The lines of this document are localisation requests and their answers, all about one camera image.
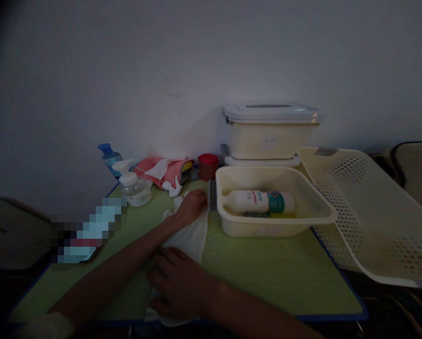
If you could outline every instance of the pink cloth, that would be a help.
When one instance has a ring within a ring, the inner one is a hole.
[[[144,171],[152,169],[159,160],[163,158],[147,158],[143,159],[137,164],[137,167],[143,169]],[[170,181],[173,185],[173,188],[176,189],[176,182],[175,176],[178,176],[178,181],[181,183],[183,178],[183,166],[186,162],[191,161],[190,159],[184,159],[180,161],[176,161],[171,163],[167,167],[167,172],[165,173],[164,177],[161,180],[158,180],[152,176],[144,174],[141,170],[134,168],[134,172],[137,174],[139,178],[143,178],[145,180],[151,180],[157,187],[162,188],[162,184],[166,181]]]

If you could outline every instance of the table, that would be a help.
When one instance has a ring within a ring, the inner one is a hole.
[[[187,183],[183,192],[207,189],[202,181]],[[153,187],[152,201],[128,207],[121,230],[115,232],[91,263],[67,271],[50,266],[23,295],[9,316],[10,323],[26,323],[45,313],[89,271],[161,222],[173,208],[173,198]],[[114,189],[109,197],[120,197]],[[142,322],[151,286],[145,277],[154,264],[147,260],[132,281],[96,318],[105,325]],[[363,302],[337,268],[312,230],[290,238],[238,238],[223,231],[220,216],[211,212],[202,266],[213,276],[297,316],[302,321],[365,320]]]

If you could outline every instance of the blue cap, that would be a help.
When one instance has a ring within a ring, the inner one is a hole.
[[[113,153],[113,150],[111,149],[111,144],[100,144],[98,148],[105,154],[110,155]]]

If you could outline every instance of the white towel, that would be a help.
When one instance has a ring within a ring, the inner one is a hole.
[[[176,197],[174,200],[175,213],[183,202],[183,197]],[[172,211],[167,210],[164,212],[162,220],[169,215]],[[207,217],[209,215],[209,207],[207,207],[197,220],[188,225],[187,227],[176,232],[165,243],[162,244],[163,248],[176,247],[186,253],[189,257],[201,265],[201,256],[205,248],[206,235],[207,235]],[[150,301],[160,298],[160,293],[153,287],[151,290]],[[188,323],[190,320],[176,320],[166,316],[160,316],[154,309],[148,307],[146,309],[145,321],[151,322],[159,320],[164,326],[174,327]]]

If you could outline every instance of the left hand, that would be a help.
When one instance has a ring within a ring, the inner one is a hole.
[[[207,316],[218,300],[222,283],[177,248],[161,249],[153,261],[163,274],[150,270],[146,275],[164,298],[152,301],[150,306],[159,315],[174,319]]]

